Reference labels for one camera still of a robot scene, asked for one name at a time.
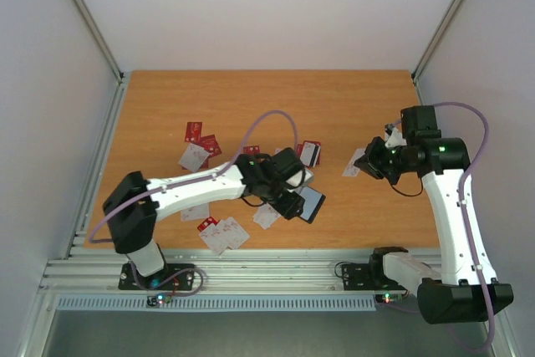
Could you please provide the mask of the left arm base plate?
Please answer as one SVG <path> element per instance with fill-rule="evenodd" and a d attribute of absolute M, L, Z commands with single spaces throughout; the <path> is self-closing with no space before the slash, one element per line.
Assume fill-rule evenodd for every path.
<path fill-rule="evenodd" d="M 120 272 L 118 289 L 124 291 L 191 291 L 197 282 L 195 266 L 189 263 L 169 263 L 162 273 L 143 277 L 139 272 L 133 274 L 133 268 L 125 263 Z"/>

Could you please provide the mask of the black leather card holder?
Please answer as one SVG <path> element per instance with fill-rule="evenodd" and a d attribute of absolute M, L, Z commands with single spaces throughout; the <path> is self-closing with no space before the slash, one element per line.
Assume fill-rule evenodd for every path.
<path fill-rule="evenodd" d="M 298 194 L 304 199 L 303 210 L 299 218 L 308 224 L 312 224 L 324 204 L 326 196 L 310 186 L 302 187 Z"/>

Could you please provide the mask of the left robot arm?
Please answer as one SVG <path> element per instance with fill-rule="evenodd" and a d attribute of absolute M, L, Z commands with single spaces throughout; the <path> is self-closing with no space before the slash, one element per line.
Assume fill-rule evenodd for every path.
<path fill-rule="evenodd" d="M 142 283 L 160 288 L 169 269 L 154 239 L 157 222 L 191 207 L 255 196 L 287 220 L 303 212 L 298 189 L 313 181 L 313 172 L 296 151 L 240 154 L 208 171 L 168 179 L 146 179 L 140 171 L 126 175 L 105 200 L 104 223 L 115 252 L 126 256 Z"/>

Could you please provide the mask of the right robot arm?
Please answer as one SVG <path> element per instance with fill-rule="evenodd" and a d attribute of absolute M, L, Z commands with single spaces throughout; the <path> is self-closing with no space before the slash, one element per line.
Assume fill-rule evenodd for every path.
<path fill-rule="evenodd" d="M 369 257 L 373 284 L 395 282 L 417 298 L 429 324 L 490 321 L 514 299 L 512 286 L 500 283 L 479 230 L 471 195 L 475 165 L 460 138 L 442 135 L 433 105 L 400 112 L 400 123 L 386 126 L 388 140 L 375 137 L 354 166 L 391 186 L 415 173 L 429 198 L 441 250 L 434 270 L 402 247 L 379 247 Z"/>

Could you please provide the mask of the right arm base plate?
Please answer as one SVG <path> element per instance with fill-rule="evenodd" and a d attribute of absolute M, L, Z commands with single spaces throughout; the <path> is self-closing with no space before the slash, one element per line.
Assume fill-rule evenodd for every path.
<path fill-rule="evenodd" d="M 344 291 L 405 292 L 406 289 L 390 279 L 375 280 L 367 263 L 339 265 Z"/>

